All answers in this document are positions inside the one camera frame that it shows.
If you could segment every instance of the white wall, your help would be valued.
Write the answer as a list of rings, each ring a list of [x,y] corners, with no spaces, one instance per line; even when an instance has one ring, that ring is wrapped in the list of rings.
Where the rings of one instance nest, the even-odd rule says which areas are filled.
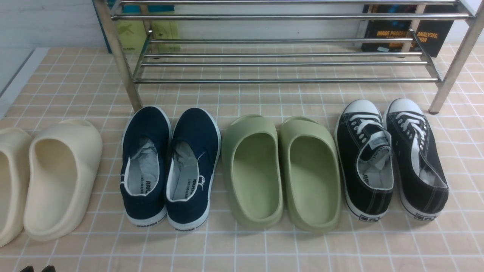
[[[481,0],[467,0],[477,9]],[[180,6],[178,13],[359,13],[361,5]],[[0,5],[0,47],[104,46],[91,0],[10,0]],[[355,37],[357,21],[179,22],[182,38]],[[455,22],[448,42],[467,25]]]

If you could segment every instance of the slide sandal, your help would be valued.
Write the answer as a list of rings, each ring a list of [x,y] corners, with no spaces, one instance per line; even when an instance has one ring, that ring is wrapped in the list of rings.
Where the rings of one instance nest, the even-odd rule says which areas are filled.
[[[331,134],[309,118],[291,117],[280,138],[291,221],[306,231],[332,230],[340,217],[341,184]]]
[[[81,222],[89,203],[103,142],[85,120],[64,120],[30,145],[30,186],[24,228],[38,241],[59,238]]]
[[[31,141],[32,137],[19,128],[0,130],[0,247],[24,227]]]
[[[224,179],[235,219],[255,229],[271,227],[283,210],[277,132],[268,118],[236,119],[222,139]]]

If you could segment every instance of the white toe cap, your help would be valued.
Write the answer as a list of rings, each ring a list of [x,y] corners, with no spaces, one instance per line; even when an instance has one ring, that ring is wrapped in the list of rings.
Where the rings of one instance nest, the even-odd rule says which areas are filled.
[[[377,107],[368,100],[359,99],[351,102],[345,109],[343,113],[351,112],[369,112],[373,114],[380,115],[380,111]]]
[[[418,114],[424,113],[415,102],[407,98],[398,98],[394,100],[388,108],[388,113],[399,111],[410,111]]]

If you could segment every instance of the green slide sandal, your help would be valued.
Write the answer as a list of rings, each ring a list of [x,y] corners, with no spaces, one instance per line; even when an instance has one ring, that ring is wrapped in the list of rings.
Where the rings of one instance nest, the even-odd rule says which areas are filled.
[[[222,161],[229,204],[235,219],[252,229],[271,227],[283,209],[277,132],[268,118],[236,119],[222,140]]]
[[[332,230],[340,217],[341,184],[331,134],[309,118],[291,117],[280,138],[291,221],[306,231]]]

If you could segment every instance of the stainless steel shoe rack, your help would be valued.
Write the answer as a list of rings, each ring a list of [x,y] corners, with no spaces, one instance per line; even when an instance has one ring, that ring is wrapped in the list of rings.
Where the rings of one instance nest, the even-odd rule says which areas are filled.
[[[447,98],[457,76],[462,70],[472,48],[484,28],[484,1],[477,12],[473,12],[460,0],[117,0],[110,9],[106,0],[95,0],[95,6],[111,47],[116,65],[134,110],[142,107],[137,92],[138,84],[263,84],[263,83],[435,83],[437,94],[430,105],[429,112],[437,114]],[[270,4],[411,4],[417,5],[414,14],[267,14],[267,15],[207,15],[207,14],[170,14],[150,15],[148,5],[270,5]],[[124,5],[139,5],[141,15],[123,15],[120,7]],[[423,14],[426,5],[454,5],[456,13]],[[410,20],[410,30],[406,38],[342,38],[342,39],[267,39],[267,40],[167,40],[152,37],[151,22],[153,20],[212,20],[212,21],[246,21],[246,20]],[[119,40],[115,21],[142,20],[147,33],[142,52],[131,73]],[[420,46],[414,30],[420,20],[464,20],[469,28],[462,41],[447,73],[444,76],[437,71],[432,58],[422,52],[409,52],[410,44]],[[404,43],[402,52],[334,52],[334,53],[291,53],[291,54],[194,54],[194,53],[160,53],[157,44],[319,44],[319,43]],[[154,62],[155,58],[295,58],[295,57],[407,57],[417,56],[420,60],[385,60],[385,61],[327,61],[327,62]],[[370,77],[370,78],[294,78],[294,79],[170,79],[170,78],[143,78],[143,70],[152,67],[307,67],[307,66],[405,66],[424,65],[430,77]]]

